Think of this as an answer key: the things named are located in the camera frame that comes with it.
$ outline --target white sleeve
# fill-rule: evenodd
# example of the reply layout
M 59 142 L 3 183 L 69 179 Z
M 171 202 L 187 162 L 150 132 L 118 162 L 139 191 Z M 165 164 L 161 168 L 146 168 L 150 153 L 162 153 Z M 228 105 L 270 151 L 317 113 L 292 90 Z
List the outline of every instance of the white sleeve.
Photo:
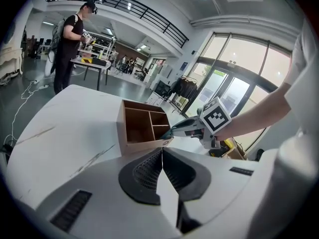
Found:
M 289 85 L 292 85 L 305 67 L 306 67 L 306 60 L 305 60 L 304 51 L 302 47 L 302 33 L 301 33 L 297 37 L 292 58 L 290 61 L 290 69 L 289 69 L 288 75 L 284 79 L 284 82 L 288 83 Z

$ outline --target gray floor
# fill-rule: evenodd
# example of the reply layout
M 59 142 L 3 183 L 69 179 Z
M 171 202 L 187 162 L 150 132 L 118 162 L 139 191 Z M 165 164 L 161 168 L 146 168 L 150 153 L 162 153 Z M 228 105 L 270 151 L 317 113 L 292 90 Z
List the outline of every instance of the gray floor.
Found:
M 21 94 L 29 86 L 30 80 L 42 79 L 44 76 L 45 61 L 34 60 L 26 58 L 23 63 L 23 76 L 18 75 L 12 79 L 7 86 L 0 87 L 0 145 L 4 138 L 11 134 L 11 127 L 14 115 L 18 108 L 25 100 L 21 99 Z M 74 75 L 71 77 L 71 84 L 76 84 L 90 89 L 96 89 L 98 73 L 89 70 L 86 80 L 84 78 L 84 68 L 77 67 L 74 73 L 81 75 Z M 36 90 L 39 86 L 49 84 L 50 87 L 34 93 L 29 98 L 25 105 L 22 106 L 18 115 L 16 116 L 13 128 L 13 135 L 19 138 L 24 128 L 31 121 L 33 116 L 51 99 L 55 96 L 53 91 L 53 79 L 46 79 L 32 85 L 31 91 Z M 151 95 L 150 89 L 145 89 L 142 86 L 124 81 L 119 78 L 108 76 L 108 82 L 105 86 L 105 75 L 100 82 L 100 91 L 116 95 L 123 98 L 128 98 L 138 102 L 144 102 Z

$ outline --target man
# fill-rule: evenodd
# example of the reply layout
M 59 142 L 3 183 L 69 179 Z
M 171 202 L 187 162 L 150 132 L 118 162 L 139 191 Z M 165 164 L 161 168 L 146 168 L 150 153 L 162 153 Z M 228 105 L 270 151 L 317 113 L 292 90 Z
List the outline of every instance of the man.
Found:
M 55 60 L 54 92 L 58 94 L 69 85 L 73 63 L 71 59 L 76 57 L 80 41 L 86 42 L 83 34 L 83 19 L 88 18 L 95 9 L 95 4 L 86 2 L 75 15 L 68 17 L 63 26 L 61 40 L 58 44 Z
M 254 132 L 282 119 L 291 109 L 285 99 L 286 92 L 313 57 L 318 56 L 318 52 L 316 33 L 304 20 L 301 34 L 297 37 L 293 50 L 290 70 L 284 82 L 251 110 L 234 117 L 230 124 L 216 133 L 217 140 Z
M 110 62 L 111 62 L 111 66 L 115 66 L 114 61 L 117 59 L 119 53 L 115 50 L 115 46 L 113 46 L 112 48 L 112 53 L 110 56 Z

